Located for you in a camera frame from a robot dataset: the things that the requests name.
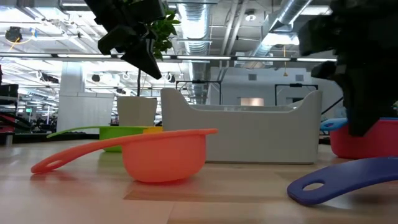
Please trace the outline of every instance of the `ceiling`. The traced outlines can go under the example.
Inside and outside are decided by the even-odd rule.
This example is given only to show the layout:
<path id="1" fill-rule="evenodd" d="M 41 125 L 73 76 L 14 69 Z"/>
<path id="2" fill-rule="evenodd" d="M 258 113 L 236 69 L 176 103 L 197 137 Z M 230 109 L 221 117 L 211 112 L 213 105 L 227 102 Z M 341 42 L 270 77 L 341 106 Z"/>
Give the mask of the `ceiling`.
<path id="1" fill-rule="evenodd" d="M 223 45 L 224 34 L 227 31 L 228 17 L 231 14 L 232 0 L 210 0 L 217 4 L 210 4 L 210 55 L 220 55 Z M 45 5 L 44 7 L 15 7 L 13 0 L 6 1 L 7 4 L 0 6 L 0 52 L 14 53 L 45 53 L 45 54 L 100 54 L 97 49 L 98 40 L 106 31 L 94 21 L 94 14 L 87 11 L 84 4 L 79 0 L 62 1 L 63 7 Z M 43 0 L 34 1 L 38 6 L 44 4 Z M 178 0 L 169 0 L 170 5 Z M 330 1 L 313 1 L 309 7 L 298 17 L 294 23 L 294 30 L 299 29 L 306 21 L 316 14 L 327 12 Z M 236 25 L 239 16 L 239 4 L 235 15 Z M 280 7 L 278 0 L 250 0 L 247 9 L 254 9 L 256 19 L 253 21 L 242 20 L 239 31 L 232 47 L 231 55 L 254 50 L 262 41 L 261 26 L 266 16 Z M 9 42 L 5 38 L 6 31 L 10 26 L 21 27 L 23 44 Z M 186 54 L 185 40 L 182 35 L 182 27 L 176 26 L 177 36 L 172 37 L 173 48 L 168 55 Z M 285 49 L 273 47 L 271 52 L 274 57 L 298 57 L 297 45 L 285 45 Z M 50 75 L 62 81 L 61 60 L 32 60 L 31 58 L 0 58 L 2 65 L 2 82 L 20 84 L 21 94 L 29 101 L 30 96 L 52 96 L 57 103 L 59 85 L 40 80 L 40 73 Z M 114 87 L 127 90 L 127 94 L 137 95 L 138 69 L 123 61 L 96 61 L 90 60 L 83 63 L 86 73 L 87 91 L 97 93 L 114 93 L 120 95 Z M 284 62 L 274 62 L 273 67 L 283 67 Z M 218 67 L 218 62 L 211 62 L 212 66 Z M 159 62 L 159 69 L 164 78 L 156 80 L 145 73 L 141 74 L 141 96 L 160 96 L 159 90 L 164 87 L 175 87 L 174 83 L 167 80 L 167 75 L 172 74 L 176 80 L 191 80 L 187 62 L 170 63 Z M 288 63 L 288 67 L 310 68 L 313 63 Z M 94 82 L 91 77 L 96 74 L 101 76 L 100 82 Z M 190 96 L 190 85 L 183 94 Z"/>

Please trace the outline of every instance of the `blue handle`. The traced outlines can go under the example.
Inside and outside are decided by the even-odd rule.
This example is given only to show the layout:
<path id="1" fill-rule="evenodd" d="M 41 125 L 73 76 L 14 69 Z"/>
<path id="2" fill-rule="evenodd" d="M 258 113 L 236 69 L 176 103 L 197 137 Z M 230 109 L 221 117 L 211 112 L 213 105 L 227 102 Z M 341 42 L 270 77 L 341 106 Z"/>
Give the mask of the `blue handle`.
<path id="1" fill-rule="evenodd" d="M 335 131 L 348 123 L 347 118 L 333 118 L 321 123 L 321 131 Z"/>

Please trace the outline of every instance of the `table surface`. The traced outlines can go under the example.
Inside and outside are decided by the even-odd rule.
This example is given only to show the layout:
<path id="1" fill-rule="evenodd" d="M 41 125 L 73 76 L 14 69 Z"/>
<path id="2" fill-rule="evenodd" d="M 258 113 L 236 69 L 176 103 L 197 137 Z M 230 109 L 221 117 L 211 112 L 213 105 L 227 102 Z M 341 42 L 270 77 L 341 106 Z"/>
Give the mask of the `table surface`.
<path id="1" fill-rule="evenodd" d="M 314 165 L 206 164 L 172 184 L 133 181 L 121 154 L 98 151 L 32 175 L 43 158 L 90 141 L 0 148 L 0 223 L 398 223 L 398 182 L 366 187 L 315 207 L 286 195 L 295 179 L 336 158 L 320 146 Z"/>

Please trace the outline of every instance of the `metal frame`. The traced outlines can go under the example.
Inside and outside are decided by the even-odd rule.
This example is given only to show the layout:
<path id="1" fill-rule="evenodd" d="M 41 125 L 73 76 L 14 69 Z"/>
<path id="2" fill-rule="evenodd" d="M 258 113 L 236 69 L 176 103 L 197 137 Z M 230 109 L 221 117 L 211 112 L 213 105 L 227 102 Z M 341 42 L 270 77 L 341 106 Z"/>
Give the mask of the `metal frame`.
<path id="1" fill-rule="evenodd" d="M 301 83 L 291 83 L 291 84 L 275 84 L 274 90 L 275 90 L 275 106 L 277 106 L 277 87 L 278 86 L 289 86 L 291 88 L 302 88 L 303 86 L 312 86 L 315 87 L 316 90 L 318 90 L 318 85 L 311 85 L 311 84 L 301 84 Z"/>
<path id="2" fill-rule="evenodd" d="M 222 94 L 221 94 L 221 81 L 201 81 L 201 80 L 194 80 L 194 81 L 175 81 L 175 89 L 178 90 L 178 84 L 179 83 L 192 83 L 192 84 L 206 84 L 206 83 L 217 83 L 218 86 L 220 87 L 219 93 L 220 93 L 220 102 L 219 104 L 221 105 L 221 100 L 222 100 Z"/>

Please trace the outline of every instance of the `ceiling duct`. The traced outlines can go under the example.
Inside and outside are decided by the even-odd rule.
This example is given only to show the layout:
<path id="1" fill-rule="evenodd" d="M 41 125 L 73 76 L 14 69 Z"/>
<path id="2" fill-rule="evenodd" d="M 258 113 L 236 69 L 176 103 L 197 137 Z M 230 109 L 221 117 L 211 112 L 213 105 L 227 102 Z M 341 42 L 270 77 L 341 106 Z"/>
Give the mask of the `ceiling duct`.
<path id="1" fill-rule="evenodd" d="M 264 57 L 266 56 L 274 43 L 267 41 L 267 36 L 270 31 L 278 32 L 291 32 L 293 29 L 293 23 L 298 16 L 304 11 L 304 9 L 311 3 L 312 0 L 283 0 L 280 9 L 272 14 L 267 15 L 262 25 L 262 36 L 264 39 L 251 52 L 252 57 Z M 248 62 L 244 67 L 254 68 L 258 62 Z"/>
<path id="2" fill-rule="evenodd" d="M 185 42 L 185 49 L 189 55 L 208 55 L 210 43 L 200 42 L 209 36 L 209 12 L 208 4 L 178 4 L 181 15 L 181 27 L 184 39 L 195 41 Z M 189 63 L 190 78 L 192 80 L 209 80 L 210 66 L 207 63 Z M 197 104 L 206 103 L 206 90 L 203 85 L 192 85 Z"/>

